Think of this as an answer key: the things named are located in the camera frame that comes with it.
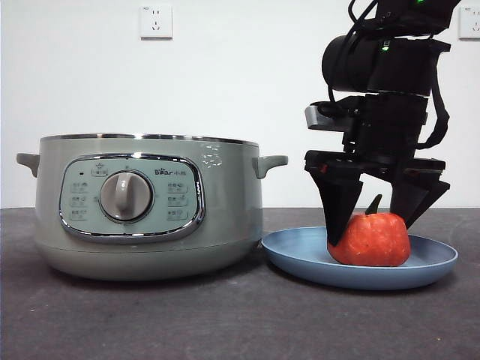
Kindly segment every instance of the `control knob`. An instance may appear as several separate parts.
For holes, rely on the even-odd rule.
[[[152,204],[149,183],[135,172],[117,172],[100,190],[100,205],[117,221],[134,221],[144,215]]]

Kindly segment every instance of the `blue plate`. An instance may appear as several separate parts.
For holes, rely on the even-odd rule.
[[[268,234],[262,246],[277,267],[315,283],[361,290],[423,287],[448,274],[458,252],[441,242],[410,235],[412,252],[397,267],[342,265],[327,251],[325,227],[300,227]]]

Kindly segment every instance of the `table surface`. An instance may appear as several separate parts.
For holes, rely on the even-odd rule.
[[[2,359],[480,359],[480,208],[425,213],[410,232],[452,245],[457,265],[430,286],[388,292],[299,280],[260,248],[179,280],[71,277],[38,255],[34,217],[1,211]],[[314,208],[264,218],[266,232],[324,224]]]

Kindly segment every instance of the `red tomato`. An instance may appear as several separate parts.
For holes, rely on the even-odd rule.
[[[346,265],[399,266],[410,256],[404,219],[392,213],[353,215],[337,246],[327,248]]]

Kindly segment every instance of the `electrical outlet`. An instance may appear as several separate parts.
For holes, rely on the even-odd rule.
[[[460,7],[460,39],[479,39],[480,38],[480,7],[462,6]]]
[[[140,8],[140,37],[142,39],[172,39],[173,12],[170,4]]]

